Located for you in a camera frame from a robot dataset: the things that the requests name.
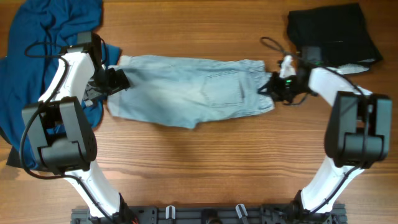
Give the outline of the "light blue denim shorts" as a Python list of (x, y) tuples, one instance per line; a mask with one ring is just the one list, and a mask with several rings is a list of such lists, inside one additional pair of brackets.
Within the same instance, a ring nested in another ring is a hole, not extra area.
[(193, 129), (274, 109), (272, 98), (257, 92), (271, 77), (260, 60), (123, 55), (114, 69), (131, 84), (108, 97), (115, 117)]

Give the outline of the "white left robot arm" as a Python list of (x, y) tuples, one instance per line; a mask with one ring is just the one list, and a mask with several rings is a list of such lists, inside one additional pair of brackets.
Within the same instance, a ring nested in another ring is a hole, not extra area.
[(104, 40), (93, 32), (78, 34), (75, 45), (63, 46), (58, 70), (38, 102), (22, 110), (25, 130), (19, 157), (26, 173), (41, 175), (25, 164), (24, 143), (30, 142), (39, 169), (47, 178), (65, 179), (88, 205), (92, 223), (137, 223), (121, 194), (111, 186), (97, 161), (97, 143), (82, 102), (113, 95), (130, 87), (122, 70), (105, 67)]

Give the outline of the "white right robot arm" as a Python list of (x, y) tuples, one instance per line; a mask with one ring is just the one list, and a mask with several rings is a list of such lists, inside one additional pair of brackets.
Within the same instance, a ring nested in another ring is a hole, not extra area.
[(326, 218), (348, 184), (389, 152), (392, 100), (354, 84), (335, 68), (288, 53), (259, 93), (293, 104), (301, 93), (322, 97), (331, 107), (324, 137), (326, 157), (312, 181), (299, 190), (285, 215), (291, 220)]

